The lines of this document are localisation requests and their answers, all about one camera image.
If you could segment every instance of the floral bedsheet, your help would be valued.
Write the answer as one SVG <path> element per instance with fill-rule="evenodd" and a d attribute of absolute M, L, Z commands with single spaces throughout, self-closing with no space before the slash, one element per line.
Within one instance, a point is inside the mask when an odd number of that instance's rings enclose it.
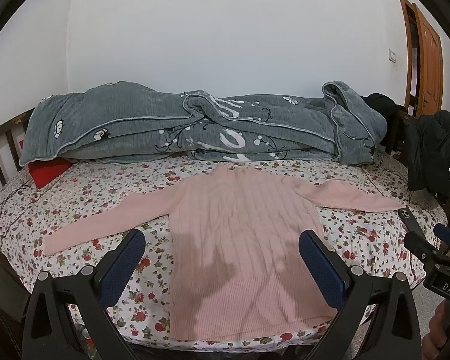
<path fill-rule="evenodd" d="M 31 292 L 41 271 L 49 271 L 53 276 L 75 274 L 85 264 L 97 264 L 125 236 L 118 234 L 94 239 L 45 257 L 42 244 L 45 235 L 118 205 L 130 192 L 163 188 L 185 177 L 210 173 L 216 165 L 187 157 L 169 157 L 149 163 L 80 163 L 41 190 L 36 189 L 27 170 L 23 169 L 0 194 L 1 250 Z M 428 240 L 435 245 L 433 226 L 446 221 L 442 209 L 428 193 L 412 194 L 407 190 L 406 171 L 385 154 L 376 155 L 375 164 L 361 167 L 295 160 L 230 163 L 230 166 L 254 167 L 315 183 L 345 180 L 367 193 L 396 197 L 409 205 Z M 405 230 L 397 212 L 367 214 L 327 208 L 317 210 L 329 248 L 342 256 L 348 265 L 358 264 L 368 274 L 386 277 L 402 271 L 412 287 L 424 278 L 422 264 L 403 246 Z M 144 223 L 139 229 L 147 241 L 145 254 L 119 303 L 107 310 L 126 340 L 178 350 L 253 352 L 310 344 L 326 330 L 328 323 L 306 331 L 232 342 L 171 339 L 168 306 L 174 259 L 168 217 Z M 74 305 L 70 307 L 74 320 L 83 323 L 79 310 Z M 370 313 L 371 309 L 367 309 L 364 319 Z"/>

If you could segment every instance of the door panel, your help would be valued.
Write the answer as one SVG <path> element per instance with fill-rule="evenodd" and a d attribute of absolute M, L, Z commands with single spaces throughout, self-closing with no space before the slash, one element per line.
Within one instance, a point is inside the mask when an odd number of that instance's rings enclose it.
<path fill-rule="evenodd" d="M 443 57 L 438 33 L 414 4 L 420 41 L 420 89 L 418 115 L 433 115 L 442 107 Z"/>

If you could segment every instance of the red pillow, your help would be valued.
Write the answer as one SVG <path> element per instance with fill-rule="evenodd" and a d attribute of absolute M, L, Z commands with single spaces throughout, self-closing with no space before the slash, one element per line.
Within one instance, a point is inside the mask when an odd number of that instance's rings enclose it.
<path fill-rule="evenodd" d="M 35 161 L 28 164 L 30 176 L 34 179 L 38 189 L 43 188 L 50 181 L 56 179 L 72 166 L 70 161 L 56 158 L 51 161 Z"/>

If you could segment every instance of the black cable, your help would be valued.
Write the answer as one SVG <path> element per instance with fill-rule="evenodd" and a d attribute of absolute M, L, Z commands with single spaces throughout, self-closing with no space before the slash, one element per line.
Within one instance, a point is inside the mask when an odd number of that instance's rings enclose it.
<path fill-rule="evenodd" d="M 5 328 L 5 331 L 8 334 L 8 337 L 10 337 L 10 340 L 12 341 L 13 347 L 15 348 L 15 351 L 17 351 L 17 354 L 19 358 L 22 358 L 22 350 L 20 349 L 20 346 L 18 345 L 17 341 L 15 340 L 15 336 L 12 333 L 12 330 L 7 324 L 7 321 L 5 320 L 5 316 L 3 315 L 2 310 L 0 309 L 0 322 L 2 323 L 3 327 Z"/>

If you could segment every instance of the light switch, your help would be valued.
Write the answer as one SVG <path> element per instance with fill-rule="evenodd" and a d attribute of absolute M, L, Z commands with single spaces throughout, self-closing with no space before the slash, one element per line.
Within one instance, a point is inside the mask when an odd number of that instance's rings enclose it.
<path fill-rule="evenodd" d="M 397 56 L 395 55 L 395 53 L 391 49 L 388 49 L 388 54 L 389 54 L 388 58 L 390 59 L 390 61 L 395 63 L 397 61 Z"/>

